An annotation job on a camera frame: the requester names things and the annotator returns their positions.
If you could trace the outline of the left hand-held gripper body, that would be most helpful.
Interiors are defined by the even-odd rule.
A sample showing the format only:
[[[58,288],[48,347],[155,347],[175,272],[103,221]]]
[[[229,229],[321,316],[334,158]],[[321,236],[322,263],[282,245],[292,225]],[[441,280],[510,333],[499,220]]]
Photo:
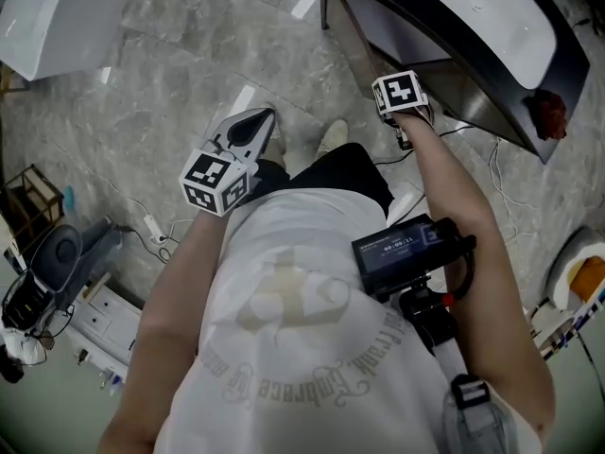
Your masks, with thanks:
[[[224,217],[250,194],[258,157],[258,141],[237,147],[222,137],[206,140],[193,149],[179,177],[186,201]]]

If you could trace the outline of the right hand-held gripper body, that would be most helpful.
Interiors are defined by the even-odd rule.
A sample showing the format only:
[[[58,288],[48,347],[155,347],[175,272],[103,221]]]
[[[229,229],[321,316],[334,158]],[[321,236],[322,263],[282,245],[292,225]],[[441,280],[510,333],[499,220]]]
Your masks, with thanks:
[[[378,78],[372,84],[372,92],[378,115],[393,129],[400,150],[411,150],[413,146],[394,119],[395,114],[415,115],[434,126],[433,109],[415,72],[405,71]]]

